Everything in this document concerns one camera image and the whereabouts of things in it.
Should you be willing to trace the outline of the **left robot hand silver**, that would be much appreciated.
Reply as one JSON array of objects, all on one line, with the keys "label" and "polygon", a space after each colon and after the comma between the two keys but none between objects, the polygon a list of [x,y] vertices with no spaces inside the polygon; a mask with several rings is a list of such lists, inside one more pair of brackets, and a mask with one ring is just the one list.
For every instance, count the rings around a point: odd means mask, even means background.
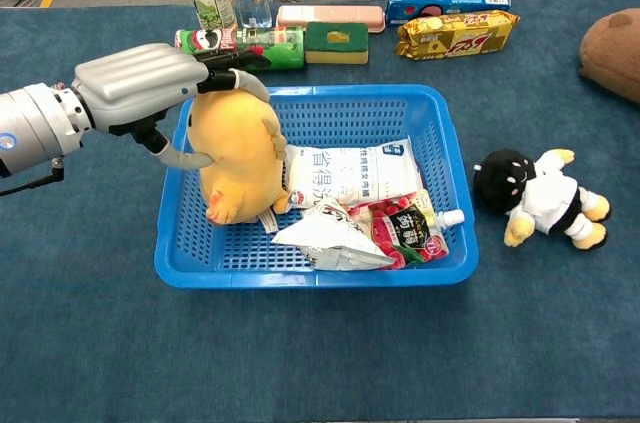
[{"label": "left robot hand silver", "polygon": [[264,65],[266,58],[250,50],[187,54],[166,43],[150,43],[77,65],[71,89],[93,129],[130,134],[163,164],[195,170],[211,165],[213,158],[176,150],[156,122],[170,108],[208,92],[242,89],[269,101],[264,84],[244,70],[249,63]]}]

